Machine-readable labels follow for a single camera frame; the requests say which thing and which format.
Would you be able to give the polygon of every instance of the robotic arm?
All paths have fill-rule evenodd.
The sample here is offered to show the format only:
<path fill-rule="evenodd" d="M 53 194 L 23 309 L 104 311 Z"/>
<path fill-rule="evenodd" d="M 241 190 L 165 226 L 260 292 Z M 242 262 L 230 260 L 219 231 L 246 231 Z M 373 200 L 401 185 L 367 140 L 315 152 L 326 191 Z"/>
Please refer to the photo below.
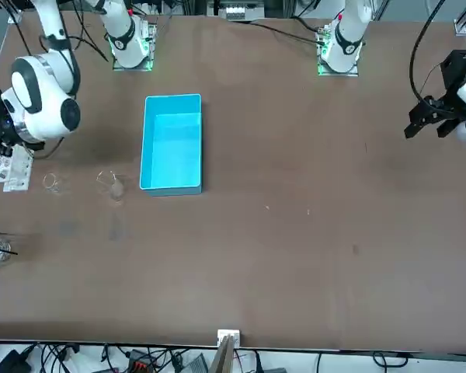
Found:
<path fill-rule="evenodd" d="M 41 150 L 46 140 L 69 135 L 81 120 L 75 102 L 80 71 L 57 0 L 31 0 L 31 3 L 40 17 L 49 51 L 17 58 L 12 64 L 12 87 L 0 90 L 0 155 L 5 156 L 12 155 L 16 144 Z M 136 67 L 149 56 L 146 20 L 130 16 L 123 0 L 89 0 L 89 3 L 101 14 L 121 66 Z"/>
<path fill-rule="evenodd" d="M 452 51 L 440 64 L 446 93 L 439 99 L 426 96 L 409 112 L 411 124 L 404 130 L 413 138 L 427 124 L 440 123 L 439 138 L 452 131 L 466 141 L 466 51 Z"/>
<path fill-rule="evenodd" d="M 38 11 L 49 51 L 17 58 L 12 64 L 12 87 L 0 90 L 0 155 L 12 155 L 22 144 L 40 150 L 44 142 L 74 131 L 80 121 L 71 98 L 80 73 L 55 0 L 32 0 Z"/>
<path fill-rule="evenodd" d="M 372 16 L 369 0 L 346 0 L 342 17 L 329 25 L 332 39 L 321 55 L 333 71 L 345 73 L 356 64 Z"/>
<path fill-rule="evenodd" d="M 130 16 L 123 0 L 87 0 L 100 13 L 114 57 L 124 68 L 138 66 L 150 50 L 147 46 L 148 22 L 139 16 Z"/>

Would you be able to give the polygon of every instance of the cable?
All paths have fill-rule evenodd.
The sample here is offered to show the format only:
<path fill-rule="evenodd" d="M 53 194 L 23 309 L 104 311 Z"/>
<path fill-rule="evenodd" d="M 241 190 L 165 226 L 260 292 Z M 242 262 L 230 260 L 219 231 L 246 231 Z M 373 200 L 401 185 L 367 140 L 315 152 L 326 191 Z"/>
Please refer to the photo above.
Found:
<path fill-rule="evenodd" d="M 59 361 L 60 365 L 64 369 L 64 373 L 70 373 L 69 369 L 65 366 L 63 360 L 61 359 L 61 355 L 68 349 L 68 347 L 64 346 L 64 348 L 62 348 L 62 350 L 60 352 L 57 351 L 57 346 L 55 346 L 55 347 L 49 346 L 49 348 L 50 348 L 50 351 L 53 352 L 54 356 L 55 356 L 54 362 L 52 363 L 52 369 L 50 370 L 50 373 L 54 373 L 55 361 Z"/>
<path fill-rule="evenodd" d="M 23 144 L 23 148 L 24 150 L 26 150 L 28 155 L 32 157 L 33 159 L 43 160 L 43 159 L 50 158 L 57 151 L 57 149 L 59 149 L 63 141 L 64 141 L 64 138 L 59 138 L 59 141 L 57 141 L 57 144 L 55 144 L 55 146 L 47 154 L 44 154 L 44 155 L 35 155 L 24 144 Z"/>
<path fill-rule="evenodd" d="M 235 350 L 236 358 L 238 359 L 238 365 L 240 365 L 240 371 L 243 373 L 242 362 L 240 361 L 240 357 L 238 356 L 238 351 Z"/>
<path fill-rule="evenodd" d="M 298 35 L 294 35 L 292 33 L 286 32 L 286 31 L 278 30 L 278 29 L 275 29 L 274 27 L 263 25 L 261 23 L 247 23 L 247 24 L 252 25 L 252 26 L 262 27 L 263 29 L 271 30 L 271 31 L 274 31 L 275 33 L 281 33 L 282 35 L 285 35 L 287 37 L 291 37 L 291 38 L 293 38 L 295 40 L 301 40 L 301 41 L 305 41 L 305 42 L 311 43 L 311 44 L 324 45 L 324 43 L 322 41 L 308 39 L 307 37 L 299 37 Z"/>
<path fill-rule="evenodd" d="M 19 24 L 17 23 L 16 17 L 12 13 L 12 11 L 9 9 L 9 7 L 7 7 L 7 6 L 5 6 L 3 4 L 2 0 L 0 0 L 0 5 L 2 6 L 3 9 L 5 9 L 7 11 L 10 18 L 12 18 L 12 21 L 14 21 L 14 24 L 16 25 L 17 31 L 19 32 L 19 36 L 21 37 L 21 40 L 23 41 L 24 47 L 26 48 L 26 51 L 28 52 L 28 55 L 30 56 L 31 55 L 30 47 L 28 46 L 28 43 L 26 42 L 26 39 L 24 38 L 23 31 L 19 27 Z"/>
<path fill-rule="evenodd" d="M 136 5 L 132 5 L 131 8 L 133 9 L 136 9 L 137 11 L 139 11 L 141 13 L 142 16 L 146 16 L 147 13 L 145 13 L 143 10 L 141 10 L 140 8 L 138 8 Z"/>
<path fill-rule="evenodd" d="M 383 364 L 376 359 L 376 356 L 381 357 L 381 359 L 383 360 Z M 383 355 L 383 353 L 380 352 L 380 351 L 374 351 L 372 357 L 373 357 L 374 363 L 378 367 L 384 369 L 384 373 L 387 373 L 387 370 L 389 368 L 403 368 L 409 363 L 409 356 L 408 355 L 403 356 L 404 361 L 401 364 L 389 364 L 389 363 L 387 363 L 387 359 L 385 358 L 385 355 Z"/>
<path fill-rule="evenodd" d="M 432 74 L 432 72 L 438 68 L 440 65 L 442 64 L 442 62 L 440 62 L 439 64 L 436 64 L 435 66 L 432 67 L 432 69 L 429 71 L 428 75 L 426 76 L 426 79 L 425 79 L 425 82 L 423 83 L 423 85 L 421 86 L 421 89 L 419 90 L 419 94 L 421 95 L 421 92 L 423 91 L 423 89 L 425 88 L 425 85 L 426 85 L 426 82 L 428 82 L 428 78 L 429 76 Z"/>
<path fill-rule="evenodd" d="M 79 12 L 78 12 L 78 9 L 76 8 L 76 5 L 75 5 L 75 2 L 74 0 L 72 0 L 72 5 L 73 5 L 73 8 L 75 10 L 75 13 L 76 13 L 76 17 L 78 17 L 78 21 L 79 21 L 79 24 L 81 25 L 81 28 L 82 28 L 82 31 L 84 30 L 85 31 L 85 34 L 86 36 L 89 38 L 89 40 L 92 42 L 92 44 L 90 44 L 90 47 L 92 47 L 93 49 L 95 49 L 101 56 L 104 60 L 106 60 L 107 62 L 109 60 L 107 60 L 107 57 L 106 55 L 100 50 L 100 48 L 96 45 L 96 42 L 92 39 L 92 36 L 89 34 L 88 30 L 86 29 L 85 27 L 85 20 L 84 19 L 81 19 L 81 17 L 79 16 Z M 76 39 L 76 40 L 80 40 L 80 41 L 85 41 L 85 43 L 88 44 L 88 41 L 87 40 L 84 40 L 83 38 L 81 37 L 68 37 L 69 39 Z"/>
<path fill-rule="evenodd" d="M 76 4 L 75 4 L 75 0 L 72 0 L 72 7 L 74 10 L 77 10 L 76 9 Z M 85 12 L 83 12 L 83 0 L 81 0 L 79 2 L 79 11 L 81 12 L 81 24 L 84 25 L 85 24 Z M 81 28 L 81 32 L 79 33 L 79 37 L 82 39 L 83 38 L 83 33 L 85 32 L 85 28 L 82 27 Z M 81 41 L 78 40 L 78 45 L 76 45 L 75 47 L 75 51 L 79 48 L 79 46 L 81 45 Z"/>
<path fill-rule="evenodd" d="M 110 370 L 113 372 L 113 373 L 117 373 L 118 371 L 116 369 L 114 369 L 114 367 L 112 366 L 111 362 L 110 362 L 110 357 L 109 357 L 109 345 L 105 345 L 103 347 L 103 350 L 105 351 L 106 353 L 106 358 L 107 358 L 107 364 L 109 365 L 109 368 Z"/>
<path fill-rule="evenodd" d="M 318 355 L 318 362 L 316 363 L 316 372 L 315 373 L 319 373 L 319 364 L 321 363 L 321 356 L 323 354 L 319 354 Z"/>
<path fill-rule="evenodd" d="M 257 350 L 254 350 L 254 354 L 256 354 L 256 373 L 264 373 L 263 364 L 261 363 L 261 357 Z"/>
<path fill-rule="evenodd" d="M 319 3 L 321 2 L 321 0 L 312 0 L 312 2 L 310 2 L 309 4 L 307 4 L 307 6 L 304 8 L 304 10 L 302 12 L 299 13 L 299 15 L 297 17 L 302 17 L 304 15 L 304 13 L 309 9 L 311 8 L 311 5 L 314 4 L 314 8 L 312 10 L 315 10 L 316 8 L 318 8 L 318 5 Z"/>
<path fill-rule="evenodd" d="M 70 35 L 68 39 L 76 39 L 76 40 L 79 40 L 80 43 L 87 43 L 91 48 L 93 48 L 93 50 L 96 53 L 98 53 L 100 55 L 101 58 L 103 58 L 104 60 L 109 62 L 109 60 L 107 60 L 106 55 L 100 50 L 100 48 L 96 44 L 92 44 L 89 41 L 87 41 L 86 39 L 82 39 L 80 37 L 77 37 L 76 35 Z"/>
<path fill-rule="evenodd" d="M 440 0 L 438 2 L 432 14 L 428 17 L 427 21 L 425 22 L 425 25 L 421 29 L 421 32 L 419 33 L 418 38 L 416 39 L 416 42 L 414 43 L 414 47 L 412 48 L 412 53 L 411 53 L 411 61 L 409 62 L 409 82 L 411 83 L 412 93 L 414 93 L 414 96 L 416 96 L 418 101 L 420 102 L 423 101 L 423 103 L 427 105 L 433 112 L 442 114 L 447 118 L 452 118 L 452 116 L 455 115 L 454 111 L 442 110 L 442 109 L 436 108 L 435 106 L 430 105 L 430 103 L 428 103 L 424 98 L 421 97 L 414 83 L 414 60 L 416 59 L 416 52 L 418 51 L 419 43 L 421 43 L 421 40 L 425 36 L 425 33 L 428 30 L 429 25 L 431 24 L 431 22 L 433 21 L 433 18 L 435 18 L 436 14 L 438 13 L 442 5 L 445 3 L 445 1 L 446 0 Z"/>
<path fill-rule="evenodd" d="M 183 351 L 177 353 L 176 356 L 177 356 L 177 357 L 178 357 L 178 356 L 181 356 L 181 355 L 183 355 L 184 353 L 186 353 L 186 352 L 189 351 L 189 350 L 190 350 L 190 349 L 187 348 L 187 349 L 185 349 L 185 350 L 183 350 Z M 164 363 L 164 364 L 160 367 L 160 369 L 158 369 L 157 371 L 155 371 L 155 373 L 159 373 L 160 371 L 162 371 L 165 367 L 167 367 L 167 366 L 169 365 L 169 363 L 171 363 L 171 361 L 172 361 L 172 359 L 169 359 L 168 362 L 167 362 L 167 363 Z"/>
<path fill-rule="evenodd" d="M 318 30 L 316 28 L 310 27 L 301 17 L 292 16 L 291 18 L 297 20 L 298 22 L 300 22 L 302 24 L 302 26 L 305 27 L 306 29 L 308 29 L 309 31 L 312 31 L 313 33 L 318 32 Z"/>
<path fill-rule="evenodd" d="M 335 16 L 335 18 L 333 20 L 337 19 L 339 17 L 339 15 L 341 15 L 343 13 L 344 10 L 345 10 L 345 8 L 342 9 L 340 12 L 336 13 L 336 16 Z"/>

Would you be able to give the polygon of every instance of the brown tabletop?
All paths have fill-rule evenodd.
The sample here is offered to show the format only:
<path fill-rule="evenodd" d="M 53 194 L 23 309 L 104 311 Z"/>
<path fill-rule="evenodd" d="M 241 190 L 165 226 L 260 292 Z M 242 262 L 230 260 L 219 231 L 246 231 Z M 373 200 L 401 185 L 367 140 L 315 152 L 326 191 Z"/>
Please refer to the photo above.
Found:
<path fill-rule="evenodd" d="M 21 27 L 39 53 L 37 15 Z M 403 134 L 421 27 L 370 24 L 359 78 L 318 77 L 314 46 L 214 18 L 173 17 L 152 73 L 81 45 L 80 128 L 35 161 L 27 193 L 0 185 L 0 231 L 27 235 L 0 269 L 0 338 L 212 345 L 240 329 L 250 347 L 466 352 L 466 143 Z M 433 24 L 417 85 L 462 47 Z M 1 88 L 24 54 L 9 28 Z M 430 83 L 442 93 L 438 71 Z M 180 93 L 203 99 L 203 193 L 149 197 L 144 99 Z M 122 205 L 98 192 L 104 169 L 124 175 Z M 42 187 L 50 172 L 68 193 Z"/>

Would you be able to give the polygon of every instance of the clear glass cup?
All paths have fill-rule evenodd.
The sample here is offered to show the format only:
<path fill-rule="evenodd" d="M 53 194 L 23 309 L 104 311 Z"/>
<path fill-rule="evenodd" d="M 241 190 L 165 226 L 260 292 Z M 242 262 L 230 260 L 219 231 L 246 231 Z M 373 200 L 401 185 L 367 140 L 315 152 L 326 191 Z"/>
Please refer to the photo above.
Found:
<path fill-rule="evenodd" d="M 124 197 L 124 184 L 112 171 L 101 171 L 96 177 L 99 192 L 107 194 L 111 200 L 121 202 Z"/>

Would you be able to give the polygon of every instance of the blue container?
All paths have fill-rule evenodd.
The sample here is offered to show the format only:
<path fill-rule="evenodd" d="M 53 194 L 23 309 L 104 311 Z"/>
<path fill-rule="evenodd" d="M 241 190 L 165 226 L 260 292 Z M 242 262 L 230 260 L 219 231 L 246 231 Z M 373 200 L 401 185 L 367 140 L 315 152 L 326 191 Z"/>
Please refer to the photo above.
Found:
<path fill-rule="evenodd" d="M 140 188 L 151 196 L 202 191 L 200 95 L 150 96 L 145 100 Z"/>

